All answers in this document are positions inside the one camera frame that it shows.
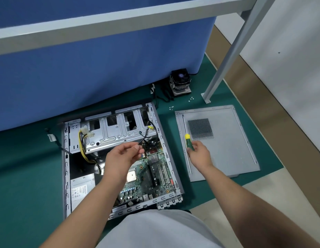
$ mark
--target expansion slot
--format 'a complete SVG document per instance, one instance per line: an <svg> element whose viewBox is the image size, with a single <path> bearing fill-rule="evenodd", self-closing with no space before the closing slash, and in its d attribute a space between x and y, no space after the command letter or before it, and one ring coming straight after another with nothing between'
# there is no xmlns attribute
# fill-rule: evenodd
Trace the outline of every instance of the expansion slot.
<svg viewBox="0 0 320 248"><path fill-rule="evenodd" d="M158 164L158 169L159 169L159 172L160 172L160 177L161 177L161 180L162 180L162 184L165 185L165 180L163 179L163 175L162 175L162 172L161 172L161 167L160 167L160 164Z"/></svg>
<svg viewBox="0 0 320 248"><path fill-rule="evenodd" d="M168 177L168 172L167 172L167 169L166 169L166 166L165 166L165 163L162 162L162 167L163 167L163 172L166 176L166 183L170 183L170 180L169 180L169 177Z"/></svg>

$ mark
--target cooler fan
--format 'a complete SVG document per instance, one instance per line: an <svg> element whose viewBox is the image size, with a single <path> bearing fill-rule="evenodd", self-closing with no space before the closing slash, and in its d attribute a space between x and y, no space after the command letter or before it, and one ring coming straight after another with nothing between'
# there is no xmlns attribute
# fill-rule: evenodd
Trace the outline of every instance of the cooler fan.
<svg viewBox="0 0 320 248"><path fill-rule="evenodd" d="M171 75L169 78L169 84L175 96L185 94L185 93L190 93L191 92L189 87L190 83L191 83L191 77L187 73L186 69L179 69L171 72Z"/></svg>

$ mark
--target circuit board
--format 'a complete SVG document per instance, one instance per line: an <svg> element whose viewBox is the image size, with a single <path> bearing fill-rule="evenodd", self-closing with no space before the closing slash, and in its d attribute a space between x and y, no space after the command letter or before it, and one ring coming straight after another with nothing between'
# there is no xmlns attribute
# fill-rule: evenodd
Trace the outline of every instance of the circuit board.
<svg viewBox="0 0 320 248"><path fill-rule="evenodd" d="M175 190L161 144L145 152L129 169L127 182L116 205L129 206Z"/></svg>

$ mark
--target forearm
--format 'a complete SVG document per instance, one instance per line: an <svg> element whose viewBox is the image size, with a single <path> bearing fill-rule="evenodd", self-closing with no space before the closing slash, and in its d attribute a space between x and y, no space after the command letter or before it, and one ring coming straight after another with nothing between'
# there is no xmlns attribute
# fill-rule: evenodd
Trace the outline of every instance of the forearm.
<svg viewBox="0 0 320 248"><path fill-rule="evenodd" d="M282 212L217 168L203 175L244 247L320 247Z"/></svg>
<svg viewBox="0 0 320 248"><path fill-rule="evenodd" d="M120 189L103 178L41 247L95 247Z"/></svg>

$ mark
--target hand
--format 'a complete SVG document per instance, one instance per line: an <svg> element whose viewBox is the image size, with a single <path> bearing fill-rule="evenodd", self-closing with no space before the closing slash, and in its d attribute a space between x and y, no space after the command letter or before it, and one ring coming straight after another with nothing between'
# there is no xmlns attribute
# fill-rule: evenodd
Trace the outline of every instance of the hand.
<svg viewBox="0 0 320 248"><path fill-rule="evenodd" d="M209 167L214 167L211 154L206 146L200 141L192 141L194 151L187 148L187 153L189 154L192 164L200 171L201 174L207 172Z"/></svg>
<svg viewBox="0 0 320 248"><path fill-rule="evenodd" d="M114 147L106 156L105 170L102 181L122 189L127 181L127 174L134 162L144 153L137 142L127 142Z"/></svg>

